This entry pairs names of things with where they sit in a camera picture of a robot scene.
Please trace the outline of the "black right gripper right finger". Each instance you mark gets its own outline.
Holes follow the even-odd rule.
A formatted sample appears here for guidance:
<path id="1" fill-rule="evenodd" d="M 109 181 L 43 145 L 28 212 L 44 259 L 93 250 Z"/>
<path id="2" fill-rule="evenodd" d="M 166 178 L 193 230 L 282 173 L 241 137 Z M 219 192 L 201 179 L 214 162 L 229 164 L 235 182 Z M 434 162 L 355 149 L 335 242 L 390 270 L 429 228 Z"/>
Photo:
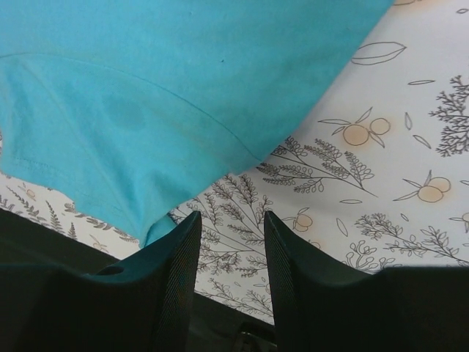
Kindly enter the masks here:
<path id="1" fill-rule="evenodd" d="M 468 270 L 387 267 L 367 274 L 264 220 L 280 351 L 466 351 Z"/>

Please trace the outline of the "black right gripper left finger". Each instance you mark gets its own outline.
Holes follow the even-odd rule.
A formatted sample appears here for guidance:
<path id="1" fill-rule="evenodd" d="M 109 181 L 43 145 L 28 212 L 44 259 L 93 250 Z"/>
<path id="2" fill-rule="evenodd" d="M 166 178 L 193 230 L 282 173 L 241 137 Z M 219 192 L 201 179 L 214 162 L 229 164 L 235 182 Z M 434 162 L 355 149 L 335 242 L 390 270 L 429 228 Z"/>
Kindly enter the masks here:
<path id="1" fill-rule="evenodd" d="M 83 274 L 32 254 L 1 264 L 3 351 L 185 350 L 200 212 L 142 250 Z"/>

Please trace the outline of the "teal t shirt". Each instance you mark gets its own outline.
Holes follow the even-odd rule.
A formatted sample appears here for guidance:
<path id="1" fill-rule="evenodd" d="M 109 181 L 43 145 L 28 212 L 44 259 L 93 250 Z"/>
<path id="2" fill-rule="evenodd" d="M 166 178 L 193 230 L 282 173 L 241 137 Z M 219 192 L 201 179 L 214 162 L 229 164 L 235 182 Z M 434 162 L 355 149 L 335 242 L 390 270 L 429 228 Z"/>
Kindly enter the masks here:
<path id="1" fill-rule="evenodd" d="M 1 170 L 142 246 L 262 163 L 390 1 L 3 1 Z"/>

